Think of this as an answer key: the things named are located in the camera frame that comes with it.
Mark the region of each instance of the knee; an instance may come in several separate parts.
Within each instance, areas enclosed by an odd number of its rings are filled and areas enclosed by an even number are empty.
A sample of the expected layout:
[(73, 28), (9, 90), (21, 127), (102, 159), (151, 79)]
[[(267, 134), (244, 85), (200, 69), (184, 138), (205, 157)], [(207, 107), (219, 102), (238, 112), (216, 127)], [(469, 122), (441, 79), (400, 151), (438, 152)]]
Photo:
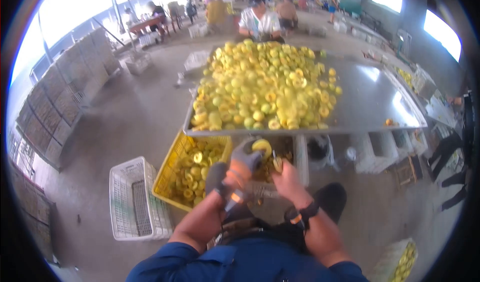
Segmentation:
[(347, 192), (345, 191), (345, 188), (342, 186), (342, 184), (338, 182), (333, 182), (328, 184), (326, 188), (328, 189), (328, 193), (337, 198), (343, 204), (347, 202)]

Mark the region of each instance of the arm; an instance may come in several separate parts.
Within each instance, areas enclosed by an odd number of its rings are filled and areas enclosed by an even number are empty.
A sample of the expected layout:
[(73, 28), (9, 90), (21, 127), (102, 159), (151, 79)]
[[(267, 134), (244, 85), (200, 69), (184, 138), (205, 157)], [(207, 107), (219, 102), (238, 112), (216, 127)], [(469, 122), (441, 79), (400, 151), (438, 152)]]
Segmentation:
[[(300, 184), (296, 168), (286, 159), (283, 160), (282, 174), (273, 173), (272, 178), (278, 194), (291, 201), (297, 210), (314, 201)], [(309, 226), (305, 233), (305, 243), (320, 263), (331, 267), (342, 261), (351, 261), (343, 247), (337, 225), (323, 210), (319, 209), (317, 215), (309, 219)]]

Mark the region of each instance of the white plastic crate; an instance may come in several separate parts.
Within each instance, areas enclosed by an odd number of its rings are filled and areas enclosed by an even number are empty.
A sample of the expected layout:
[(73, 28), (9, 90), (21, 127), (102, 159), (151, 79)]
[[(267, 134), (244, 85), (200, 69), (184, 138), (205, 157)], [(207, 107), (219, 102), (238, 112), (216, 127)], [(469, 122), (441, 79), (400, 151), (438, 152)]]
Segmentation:
[(406, 130), (393, 130), (393, 140), (395, 140), (396, 151), (398, 152), (397, 163), (413, 153), (413, 146), (410, 136)]
[(395, 140), (389, 131), (354, 134), (350, 137), (357, 149), (357, 173), (380, 173), (399, 158)]
[(410, 141), (413, 146), (413, 151), (418, 156), (423, 155), (423, 153), (425, 153), (425, 151), (428, 148), (427, 138), (425, 138), (425, 134), (423, 133), (423, 131), (417, 130), (418, 139), (415, 136), (415, 131), (409, 131), (408, 135), (410, 136)]
[(195, 24), (188, 28), (188, 32), (190, 33), (190, 38), (192, 39), (205, 37), (208, 33), (208, 25), (206, 23)]
[(359, 31), (356, 28), (352, 28), (352, 35), (357, 39), (360, 39), (362, 41), (367, 41), (367, 34)]
[(333, 23), (333, 29), (337, 33), (347, 33), (347, 25), (344, 22), (335, 21)]
[(144, 157), (110, 170), (110, 217), (116, 240), (152, 240), (171, 236), (166, 204), (152, 195), (157, 171)]
[(125, 61), (130, 74), (140, 75), (145, 69), (152, 65), (152, 57), (146, 53), (132, 53), (130, 60)]

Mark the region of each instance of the stainless steel table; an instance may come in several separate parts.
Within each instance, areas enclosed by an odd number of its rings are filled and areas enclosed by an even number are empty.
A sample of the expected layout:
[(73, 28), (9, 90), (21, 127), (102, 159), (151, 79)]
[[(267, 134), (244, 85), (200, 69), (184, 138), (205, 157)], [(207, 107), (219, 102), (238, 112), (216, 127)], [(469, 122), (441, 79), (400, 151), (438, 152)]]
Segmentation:
[[(318, 58), (325, 67), (335, 68), (337, 85), (343, 94), (337, 97), (337, 105), (325, 121), (328, 129), (279, 129), (279, 130), (219, 130), (192, 131), (190, 120), (193, 115), (194, 98), (183, 125), (190, 136), (245, 135), (245, 134), (352, 134), (357, 132), (393, 129), (416, 129), (427, 126), (427, 122), (410, 93), (393, 73), (382, 64), (356, 57), (339, 57), (327, 54)], [(398, 126), (385, 126), (391, 118)]]

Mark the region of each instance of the metal pole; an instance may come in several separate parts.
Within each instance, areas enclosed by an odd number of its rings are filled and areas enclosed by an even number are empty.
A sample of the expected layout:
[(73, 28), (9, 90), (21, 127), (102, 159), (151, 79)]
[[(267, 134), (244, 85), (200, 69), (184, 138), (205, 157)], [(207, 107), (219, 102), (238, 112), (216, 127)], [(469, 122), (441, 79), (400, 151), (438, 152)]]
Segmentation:
[(42, 40), (43, 40), (43, 49), (45, 49), (45, 56), (48, 62), (50, 64), (53, 64), (53, 58), (50, 54), (49, 46), (47, 45), (47, 42), (45, 41), (45, 37), (43, 36), (42, 24), (40, 23), (40, 10), (38, 11), (37, 16), (38, 16), (38, 27), (40, 28), (40, 34), (42, 35)]
[(119, 39), (119, 38), (115, 37), (115, 35), (114, 35), (114, 34), (110, 33), (110, 31), (109, 31), (109, 30), (107, 30), (107, 29), (105, 28), (105, 26), (103, 26), (103, 25), (102, 25), (102, 24), (101, 24), (101, 23), (100, 23), (100, 22), (99, 22), (97, 19), (95, 19), (95, 17), (92, 17), (92, 19), (93, 19), (93, 20), (94, 20), (94, 21), (95, 21), (95, 22), (96, 22), (96, 23), (97, 23), (97, 24), (98, 24), (98, 25), (99, 25), (101, 28), (103, 28), (103, 29), (104, 29), (104, 30), (105, 30), (107, 33), (109, 33), (109, 34), (110, 34), (110, 36), (112, 36), (112, 37), (113, 37), (115, 40), (117, 40), (117, 41), (118, 41), (118, 43), (120, 43), (121, 45), (125, 46), (125, 45), (123, 44), (123, 42), (122, 42), (122, 41), (120, 41), (120, 39)]

